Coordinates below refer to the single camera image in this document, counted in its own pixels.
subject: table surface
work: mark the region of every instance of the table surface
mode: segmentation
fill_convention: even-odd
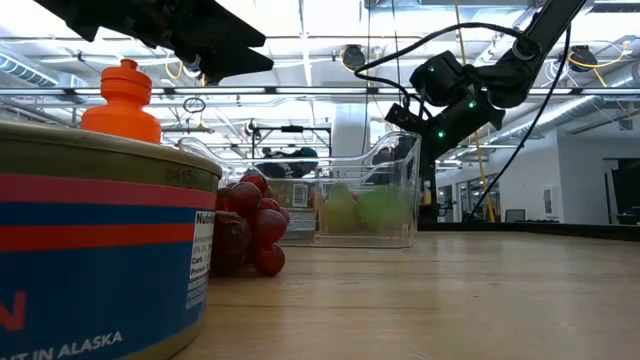
[[[640,358],[640,243],[424,233],[285,253],[276,278],[212,280],[175,359]]]

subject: tin can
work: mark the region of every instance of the tin can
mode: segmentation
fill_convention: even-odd
[[[169,358],[206,308],[221,169],[0,121],[0,359]]]

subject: chair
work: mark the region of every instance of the chair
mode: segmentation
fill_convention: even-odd
[[[507,209],[504,214],[504,222],[525,221],[526,214],[524,209]]]

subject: can label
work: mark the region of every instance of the can label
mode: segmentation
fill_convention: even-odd
[[[200,319],[214,194],[22,175],[0,187],[15,189],[0,194],[0,360],[114,359]]]

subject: blue stripe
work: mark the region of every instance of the blue stripe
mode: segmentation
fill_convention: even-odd
[[[194,222],[197,210],[142,205],[0,203],[0,225],[184,224]]]

